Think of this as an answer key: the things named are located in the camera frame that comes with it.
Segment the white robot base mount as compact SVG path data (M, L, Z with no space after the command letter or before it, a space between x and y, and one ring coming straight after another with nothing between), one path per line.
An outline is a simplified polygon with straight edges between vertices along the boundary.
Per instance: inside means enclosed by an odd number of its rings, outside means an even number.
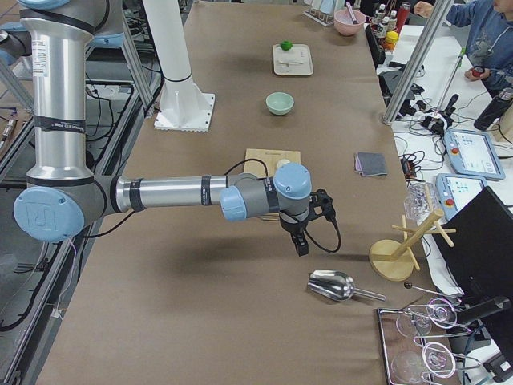
M203 93L192 77L179 3L145 1L143 6L164 78L155 128L206 132L216 97Z

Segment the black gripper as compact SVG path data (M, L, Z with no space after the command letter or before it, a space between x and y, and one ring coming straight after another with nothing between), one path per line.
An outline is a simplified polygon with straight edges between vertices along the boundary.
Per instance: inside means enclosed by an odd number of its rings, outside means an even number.
M310 201L309 207L301 214L292 214L288 211L279 212L281 227L290 234L298 256L309 254L305 231L308 223L318 219L320 215L321 204L314 201Z

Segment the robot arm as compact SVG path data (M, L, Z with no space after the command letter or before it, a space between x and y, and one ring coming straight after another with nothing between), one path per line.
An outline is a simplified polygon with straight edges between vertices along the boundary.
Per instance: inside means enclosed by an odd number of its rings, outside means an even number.
M187 176L149 180L97 176L86 164L85 50L120 46L119 1L23 1L20 20L31 36L36 160L14 218L31 237L57 243L112 213L153 207L220 205L243 221L278 213L299 255L309 252L305 229L321 203L309 171L287 163L272 177Z

